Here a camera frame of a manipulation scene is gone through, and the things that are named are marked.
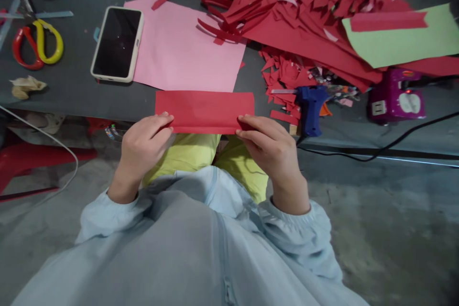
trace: green paper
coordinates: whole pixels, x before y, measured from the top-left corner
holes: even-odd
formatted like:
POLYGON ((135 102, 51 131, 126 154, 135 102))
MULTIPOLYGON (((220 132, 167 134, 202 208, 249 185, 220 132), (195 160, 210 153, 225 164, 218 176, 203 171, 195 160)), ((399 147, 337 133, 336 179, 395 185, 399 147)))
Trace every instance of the green paper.
POLYGON ((449 4, 421 11, 427 12, 426 28, 353 32, 349 18, 342 23, 356 53, 373 68, 459 54, 459 28, 449 4))

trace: person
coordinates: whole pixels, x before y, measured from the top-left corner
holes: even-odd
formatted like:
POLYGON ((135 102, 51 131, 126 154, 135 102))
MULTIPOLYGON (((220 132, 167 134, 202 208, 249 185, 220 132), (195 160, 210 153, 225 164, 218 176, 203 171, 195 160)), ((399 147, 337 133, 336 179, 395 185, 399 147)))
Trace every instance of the person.
POLYGON ((367 305, 342 283, 330 221, 280 124, 240 116, 253 130, 236 131, 212 165, 220 136, 174 138, 173 119, 126 132, 75 246, 49 258, 13 305, 367 305))

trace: concrete floor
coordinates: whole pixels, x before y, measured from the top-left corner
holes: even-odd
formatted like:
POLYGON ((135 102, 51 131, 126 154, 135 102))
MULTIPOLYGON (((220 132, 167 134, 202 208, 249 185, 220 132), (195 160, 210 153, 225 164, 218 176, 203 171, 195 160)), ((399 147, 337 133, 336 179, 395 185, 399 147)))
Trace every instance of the concrete floor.
MULTIPOLYGON (((33 143, 50 142, 25 135, 33 143)), ((99 157, 83 162, 71 185, 38 207, 47 196, 0 204, 0 306, 11 303, 51 254, 72 246, 81 210, 109 185, 117 166, 120 144, 102 132, 88 140, 85 128, 64 125, 57 138, 94 146, 99 157)), ((457 169, 298 155, 311 198, 331 219, 347 286, 375 306, 459 305, 457 169)), ((6 193, 63 185, 73 168, 37 169, 15 178, 6 193)))

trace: purple device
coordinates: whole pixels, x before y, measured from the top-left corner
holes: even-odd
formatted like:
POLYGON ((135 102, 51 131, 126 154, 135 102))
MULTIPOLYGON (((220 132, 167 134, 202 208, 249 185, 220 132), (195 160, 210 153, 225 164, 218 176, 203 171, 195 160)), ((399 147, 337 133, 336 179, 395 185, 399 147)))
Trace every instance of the purple device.
POLYGON ((419 80, 421 73, 408 69, 388 69, 370 91, 368 117, 378 123, 426 118, 424 100, 419 90, 402 90, 403 81, 419 80))

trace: gray table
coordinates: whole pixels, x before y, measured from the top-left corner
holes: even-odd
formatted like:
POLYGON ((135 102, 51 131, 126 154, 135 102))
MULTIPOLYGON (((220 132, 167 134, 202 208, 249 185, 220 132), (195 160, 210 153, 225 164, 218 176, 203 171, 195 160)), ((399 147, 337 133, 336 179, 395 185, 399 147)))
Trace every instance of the gray table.
MULTIPOLYGON (((25 70, 14 60, 11 43, 23 21, 16 20, 0 52, 0 104, 11 109, 54 112, 67 115, 99 117, 112 120, 137 121, 154 113, 155 88, 131 83, 101 82, 89 73, 96 47, 93 32, 101 26, 107 6, 122 6, 128 0, 33 0, 37 10, 73 11, 72 18, 51 19, 49 22, 61 33, 65 42, 62 60, 36 72, 25 70), (48 84, 42 92, 35 92, 29 100, 19 101, 11 95, 10 79, 32 75, 48 84)), ((180 5, 205 11, 197 0, 171 0, 180 5)), ((459 13, 459 0, 408 0, 415 9, 450 2, 455 16, 459 13)), ((9 8, 12 0, 0 0, 0 8, 9 8)), ((54 51, 52 44, 47 47, 54 51)), ((267 104, 265 83, 260 69, 264 61, 259 57, 257 44, 247 47, 239 71, 235 92, 253 92, 257 115, 269 116, 271 109, 280 106, 267 104)), ((24 56, 31 51, 24 48, 24 56)), ((437 87, 423 91, 426 111, 431 120, 459 109, 459 87, 445 90, 437 87)), ((310 138, 307 144, 324 147, 382 147, 422 121, 402 122, 389 127, 370 123, 366 118, 366 97, 353 108, 331 105, 333 116, 321 119, 323 135, 310 138)), ((459 154, 459 118, 422 129, 396 147, 410 152, 459 154)))

